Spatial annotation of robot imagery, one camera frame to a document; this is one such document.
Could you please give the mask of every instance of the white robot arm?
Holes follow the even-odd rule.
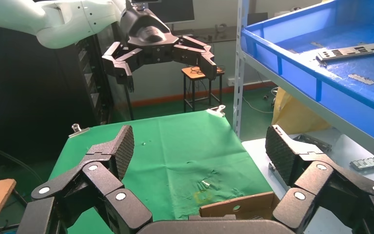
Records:
[[[115,42],[103,56],[107,74],[133,90],[132,72],[145,64],[176,61],[199,66],[214,80],[211,46],[175,37],[157,16],[142,7],[157,0],[0,0],[0,27],[35,35],[51,49],[63,48],[118,22],[126,46]]]
[[[125,9],[125,0],[0,0],[0,27],[35,35],[57,49],[120,22]]]

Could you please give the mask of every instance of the yellow bag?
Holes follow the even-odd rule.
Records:
[[[276,95],[272,124],[279,125],[287,134],[307,133],[332,127],[281,88]]]

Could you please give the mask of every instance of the green floor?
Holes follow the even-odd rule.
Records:
[[[243,96],[255,108],[271,112],[272,95],[268,101],[263,100],[263,96],[270,94],[271,87],[260,88],[257,90],[245,91]],[[223,104],[226,106],[224,112],[230,124],[233,122],[233,93],[223,95]],[[196,110],[205,110],[208,108],[208,101],[197,102]],[[181,101],[168,102],[163,104],[144,106],[134,108],[134,117],[136,119],[159,117],[166,115],[180,114],[183,112],[183,104]],[[267,127],[271,124],[273,114],[265,114],[253,110],[243,101],[242,104],[242,121],[241,135],[242,141],[264,138]],[[43,180],[47,180],[56,161],[45,161],[36,163],[31,166]],[[17,181],[17,191],[30,201],[31,191],[40,183],[35,180],[30,173],[19,166],[0,167],[0,179],[14,178]],[[8,224],[16,224],[22,218],[24,208],[13,197],[10,197],[5,208],[0,214],[0,226],[4,226],[6,221]]]

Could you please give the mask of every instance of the cardboard piece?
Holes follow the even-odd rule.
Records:
[[[201,217],[223,217],[233,214],[237,219],[252,219],[256,216],[271,219],[273,210],[279,202],[280,199],[274,192],[267,192],[202,206],[199,212]]]

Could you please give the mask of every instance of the blue crate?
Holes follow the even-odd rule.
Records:
[[[374,84],[348,77],[374,80],[374,56],[326,67],[314,60],[318,44],[336,49],[374,43],[374,0],[333,0],[256,23],[242,30],[241,43],[272,72],[374,137]]]

